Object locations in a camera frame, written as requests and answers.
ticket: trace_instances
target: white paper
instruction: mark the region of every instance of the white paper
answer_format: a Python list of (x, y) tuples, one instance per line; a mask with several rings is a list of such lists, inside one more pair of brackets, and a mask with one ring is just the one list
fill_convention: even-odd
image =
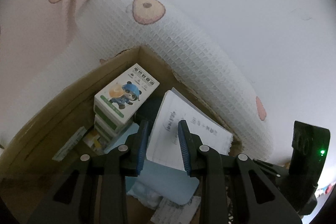
[(57, 153), (53, 156), (53, 160), (61, 161), (66, 155), (75, 147), (75, 145), (83, 138), (86, 133), (85, 127), (81, 127), (79, 130), (75, 132), (74, 135), (70, 137), (70, 139), (63, 145), (63, 147), (57, 151)]
[(177, 131), (180, 120), (187, 121), (190, 132), (199, 135), (203, 144), (220, 154), (228, 154), (232, 134), (211, 122), (169, 90), (165, 94), (151, 132), (146, 153), (148, 160), (184, 170)]
[(163, 198), (151, 221), (155, 224), (189, 224), (200, 203), (199, 196), (193, 196), (186, 205), (178, 205)]

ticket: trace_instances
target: stacked box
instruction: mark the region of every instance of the stacked box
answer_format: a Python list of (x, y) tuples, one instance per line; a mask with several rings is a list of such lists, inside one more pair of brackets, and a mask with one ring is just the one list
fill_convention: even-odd
[(157, 80), (135, 64), (95, 95), (94, 112), (97, 120), (100, 119), (99, 124), (106, 126), (102, 128), (108, 129), (105, 131), (111, 139), (125, 128), (158, 85)]

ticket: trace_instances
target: open notebook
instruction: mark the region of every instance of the open notebook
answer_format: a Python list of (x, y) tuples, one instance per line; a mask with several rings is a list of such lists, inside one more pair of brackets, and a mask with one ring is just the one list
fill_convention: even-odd
[(184, 170), (177, 132), (180, 120), (187, 121), (190, 132), (199, 135), (203, 144), (220, 154), (228, 154), (232, 134), (169, 90), (163, 98), (152, 129), (146, 153), (148, 160)]

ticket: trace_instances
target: white fabric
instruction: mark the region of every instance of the white fabric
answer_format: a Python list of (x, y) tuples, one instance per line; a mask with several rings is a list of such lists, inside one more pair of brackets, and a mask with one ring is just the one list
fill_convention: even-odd
[(141, 25), (133, 19), (133, 0), (89, 0), (76, 16), (75, 39), (18, 96), (10, 111), (15, 120), (10, 134), (14, 136), (62, 89), (98, 67), (100, 59), (146, 44), (226, 121), (250, 157), (268, 158), (273, 138), (267, 118), (259, 119), (252, 86), (208, 35), (173, 5), (158, 1), (165, 15)]

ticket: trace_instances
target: notebook page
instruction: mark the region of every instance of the notebook page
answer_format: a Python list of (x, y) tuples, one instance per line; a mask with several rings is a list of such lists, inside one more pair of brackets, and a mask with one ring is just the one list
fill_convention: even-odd
[(186, 120), (189, 130), (200, 136), (203, 144), (227, 155), (232, 134), (211, 122), (172, 91), (167, 91), (155, 120), (146, 157), (171, 168), (184, 170), (177, 126)]

